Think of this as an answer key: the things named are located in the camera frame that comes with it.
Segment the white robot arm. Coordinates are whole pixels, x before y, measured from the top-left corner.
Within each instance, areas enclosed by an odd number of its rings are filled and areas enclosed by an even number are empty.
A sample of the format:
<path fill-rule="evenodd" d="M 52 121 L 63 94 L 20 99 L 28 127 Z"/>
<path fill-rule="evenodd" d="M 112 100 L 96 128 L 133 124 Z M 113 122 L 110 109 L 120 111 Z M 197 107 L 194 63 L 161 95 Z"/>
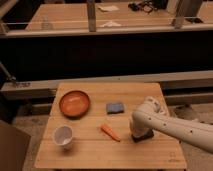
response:
<path fill-rule="evenodd" d="M 130 130 L 135 139 L 146 139 L 157 130 L 213 154 L 213 125 L 169 117 L 151 96 L 133 110 Z"/>

